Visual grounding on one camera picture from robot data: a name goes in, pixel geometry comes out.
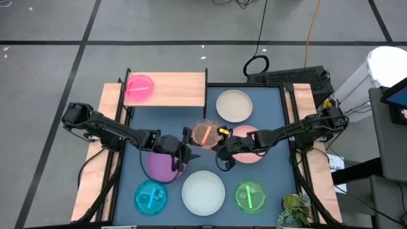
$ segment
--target wooden board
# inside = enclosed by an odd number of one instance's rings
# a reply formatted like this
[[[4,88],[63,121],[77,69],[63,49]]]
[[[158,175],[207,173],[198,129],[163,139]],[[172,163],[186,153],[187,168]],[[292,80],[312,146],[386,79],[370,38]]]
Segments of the wooden board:
[[[153,80],[153,94],[145,102],[125,99],[125,106],[205,105],[205,73],[130,73],[128,80],[139,74]]]
[[[106,83],[103,88],[102,97],[100,98],[99,109],[104,116],[114,119],[116,116],[117,105],[120,96],[121,83]],[[99,141],[89,144],[86,160],[94,156],[101,150]],[[94,158],[83,169],[81,185],[79,186],[76,202],[72,213],[71,221],[77,220],[84,215],[88,208],[93,204],[96,197],[99,195],[104,171],[106,168],[108,152],[103,152],[101,155]],[[111,195],[106,198],[107,203],[110,203]]]
[[[316,113],[314,98],[312,97],[311,86],[309,84],[294,84],[294,95],[300,119]],[[314,148],[325,152],[325,145],[321,142],[315,142]],[[314,193],[324,207],[331,213],[332,217],[342,222],[342,216],[339,210],[338,200],[336,199],[335,188],[326,156],[320,151],[313,150],[308,152],[307,158]]]

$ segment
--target black frame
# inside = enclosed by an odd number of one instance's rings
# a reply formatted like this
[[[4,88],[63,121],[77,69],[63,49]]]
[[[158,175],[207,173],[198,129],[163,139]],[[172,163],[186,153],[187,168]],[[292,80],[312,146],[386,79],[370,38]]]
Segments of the black frame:
[[[388,88],[384,93],[383,93],[383,97],[380,99],[380,102],[382,103],[386,103],[390,106],[396,106],[398,108],[403,108],[403,109],[407,109],[407,106],[398,104],[396,102],[392,102],[389,101],[388,98],[391,97],[392,95],[394,95],[395,93],[399,92],[400,90],[402,90],[403,88],[407,87],[407,78],[403,79],[402,81],[400,81],[399,83],[397,83],[396,85],[394,85],[391,88]]]
[[[120,103],[120,101],[124,100],[124,91],[126,90],[126,85],[127,85],[127,80],[128,80],[128,76],[131,73],[130,69],[127,69],[126,72],[126,78],[125,81],[123,82],[122,88],[121,88],[121,93],[120,93],[120,99],[119,99],[119,106],[118,108],[125,108],[125,106],[123,105],[123,103]],[[281,97],[281,103],[282,103],[282,109],[283,109],[283,115],[284,115],[284,122],[286,125],[290,124],[290,120],[289,120],[289,115],[288,115],[288,107],[287,107],[287,103],[286,103],[286,95],[285,95],[285,91],[286,88],[284,87],[283,84],[268,84],[268,85],[262,85],[262,84],[249,84],[249,83],[208,83],[207,82],[207,69],[205,69],[205,105],[203,107],[203,118],[206,117],[206,110],[207,110],[207,88],[209,87],[246,87],[246,88],[278,88],[280,90],[280,97]],[[295,117],[295,121],[299,120],[298,118],[298,110],[297,110],[297,105],[296,105],[296,101],[295,101],[295,96],[294,96],[294,92],[293,90],[289,90],[289,95],[291,97],[291,104],[293,107],[293,113],[294,113],[294,117]],[[134,113],[134,107],[129,107],[126,109],[128,111],[129,116],[132,117],[132,114]],[[296,153],[296,148],[294,147],[295,143],[293,141],[288,140],[288,145],[289,145],[289,153]],[[124,153],[125,150],[123,148],[123,150],[120,152],[121,155],[121,159],[123,159],[124,157]],[[310,169],[308,166],[308,159],[307,159],[307,155],[306,154],[302,154],[302,160],[303,160],[303,170],[305,173],[305,177],[306,177],[306,181],[307,181],[307,185],[309,185],[311,187],[311,189],[313,190],[312,187],[312,180],[311,180],[311,176],[310,176]],[[293,158],[293,165],[297,164],[298,162],[296,161],[296,158]],[[107,176],[106,172],[109,171],[110,174],[110,169],[105,171],[104,177]],[[294,167],[293,167],[293,176],[294,176],[294,183],[295,183],[295,187],[296,187],[296,192],[297,194],[302,193],[302,189],[301,189],[301,185],[298,182],[298,177],[294,171]],[[111,207],[109,209],[109,218],[108,220],[110,222],[113,222],[113,217],[114,217],[114,212],[116,210],[116,199],[117,199],[117,189],[120,183],[120,174],[118,176],[118,182],[115,184],[114,186],[114,191],[112,194],[112,202],[111,202]],[[312,206],[312,217],[314,218],[314,221],[316,223],[319,223],[319,214],[316,211],[316,208],[314,206]],[[143,228],[174,228],[175,226],[142,226]],[[201,228],[200,226],[177,226],[177,228]],[[247,228],[246,226],[233,226],[233,228]]]

